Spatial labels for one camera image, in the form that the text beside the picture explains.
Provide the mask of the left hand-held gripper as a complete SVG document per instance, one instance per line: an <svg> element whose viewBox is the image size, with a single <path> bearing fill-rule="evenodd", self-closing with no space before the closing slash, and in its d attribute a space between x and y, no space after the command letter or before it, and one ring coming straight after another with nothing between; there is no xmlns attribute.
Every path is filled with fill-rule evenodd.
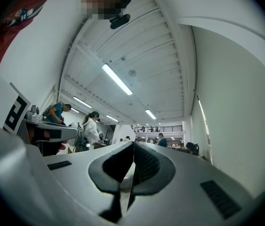
<svg viewBox="0 0 265 226"><path fill-rule="evenodd" d="M63 142L77 137L76 128L54 123L39 123L39 107L32 105L13 83L10 83L10 86L18 96L4 122L5 131L19 136L25 143L31 143L33 137L35 141L44 142Z"/></svg>

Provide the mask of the person's left hand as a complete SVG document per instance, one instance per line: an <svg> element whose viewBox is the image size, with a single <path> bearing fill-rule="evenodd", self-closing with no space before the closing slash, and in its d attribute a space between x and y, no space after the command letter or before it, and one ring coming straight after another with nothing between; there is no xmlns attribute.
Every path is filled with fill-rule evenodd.
<svg viewBox="0 0 265 226"><path fill-rule="evenodd" d="M51 142L51 132L53 130L40 129L28 126L28 137L31 145L38 147L43 156L56 155L60 150L65 150L67 140L62 142Z"/></svg>

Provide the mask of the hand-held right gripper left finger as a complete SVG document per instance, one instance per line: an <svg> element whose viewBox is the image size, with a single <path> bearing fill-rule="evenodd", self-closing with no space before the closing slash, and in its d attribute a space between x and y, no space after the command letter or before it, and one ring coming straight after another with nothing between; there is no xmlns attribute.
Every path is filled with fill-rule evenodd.
<svg viewBox="0 0 265 226"><path fill-rule="evenodd" d="M116 223L121 217L120 184L130 169L133 142L80 153L44 157L53 176L78 202Z"/></svg>

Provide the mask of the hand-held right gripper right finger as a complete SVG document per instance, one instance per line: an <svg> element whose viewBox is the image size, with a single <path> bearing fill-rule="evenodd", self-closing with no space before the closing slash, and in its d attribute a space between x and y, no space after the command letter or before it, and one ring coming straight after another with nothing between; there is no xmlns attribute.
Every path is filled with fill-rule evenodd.
<svg viewBox="0 0 265 226"><path fill-rule="evenodd" d="M204 159L135 143L136 169L153 170L132 189L125 226L239 226L257 201L236 180Z"/></svg>

